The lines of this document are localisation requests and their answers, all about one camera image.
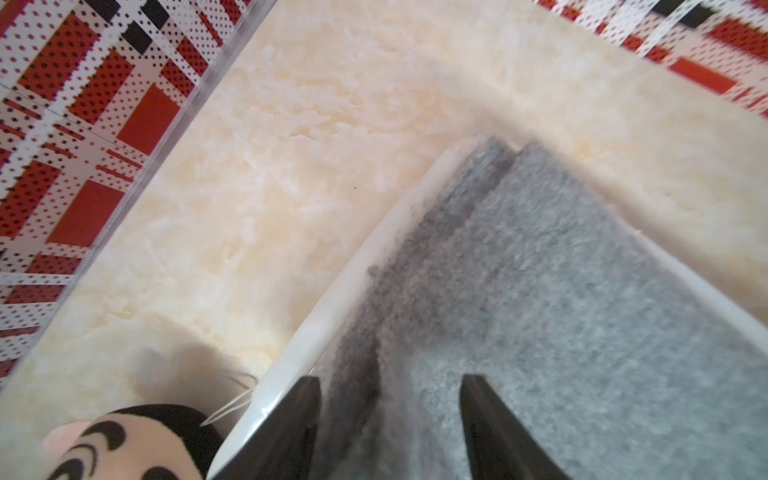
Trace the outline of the grey knit scarf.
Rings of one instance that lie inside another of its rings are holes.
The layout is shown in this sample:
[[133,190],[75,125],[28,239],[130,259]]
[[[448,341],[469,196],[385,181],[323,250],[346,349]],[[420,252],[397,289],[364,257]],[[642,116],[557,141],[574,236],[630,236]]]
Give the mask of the grey knit scarf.
[[574,479],[767,475],[766,355],[539,144],[465,159],[331,357],[314,479],[468,478],[466,374]]

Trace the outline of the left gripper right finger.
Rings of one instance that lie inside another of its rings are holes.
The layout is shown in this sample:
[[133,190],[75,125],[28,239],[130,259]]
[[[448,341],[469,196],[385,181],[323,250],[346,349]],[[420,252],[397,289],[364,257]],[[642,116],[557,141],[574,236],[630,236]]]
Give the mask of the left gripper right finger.
[[482,375],[465,375],[459,404],[474,479],[565,479]]

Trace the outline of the white plastic basket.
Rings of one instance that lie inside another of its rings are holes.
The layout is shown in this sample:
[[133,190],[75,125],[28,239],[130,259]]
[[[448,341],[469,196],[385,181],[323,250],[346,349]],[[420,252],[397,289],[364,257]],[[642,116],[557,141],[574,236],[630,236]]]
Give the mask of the white plastic basket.
[[[278,359],[256,384],[247,410],[231,430],[212,463],[209,473],[211,478],[215,479],[213,474],[234,458],[234,455],[240,451],[245,442],[266,420],[266,417],[272,413],[278,403],[303,376],[318,378],[322,395],[321,412],[311,463],[312,470],[322,417],[323,369],[331,361],[334,346],[345,331],[349,317],[368,289],[370,271],[376,266],[385,264],[393,256],[407,234],[421,222],[435,204],[440,193],[446,189],[449,181],[456,175],[465,159],[484,141],[472,142],[462,147],[459,152],[440,159],[428,171],[419,186],[394,207],[372,232],[311,310]],[[619,219],[604,199],[597,196],[556,155],[550,153],[566,170],[582,182],[614,219],[662,267],[688,288],[698,301],[734,327],[767,357],[767,332],[759,322],[690,269],[674,260],[638,231]],[[314,479],[311,477],[311,470],[307,479]]]

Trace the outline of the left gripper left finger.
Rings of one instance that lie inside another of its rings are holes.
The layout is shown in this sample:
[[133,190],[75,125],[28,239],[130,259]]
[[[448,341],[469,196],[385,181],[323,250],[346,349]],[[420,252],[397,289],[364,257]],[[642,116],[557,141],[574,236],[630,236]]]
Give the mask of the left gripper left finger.
[[215,479],[307,479],[322,405],[320,380],[303,376]]

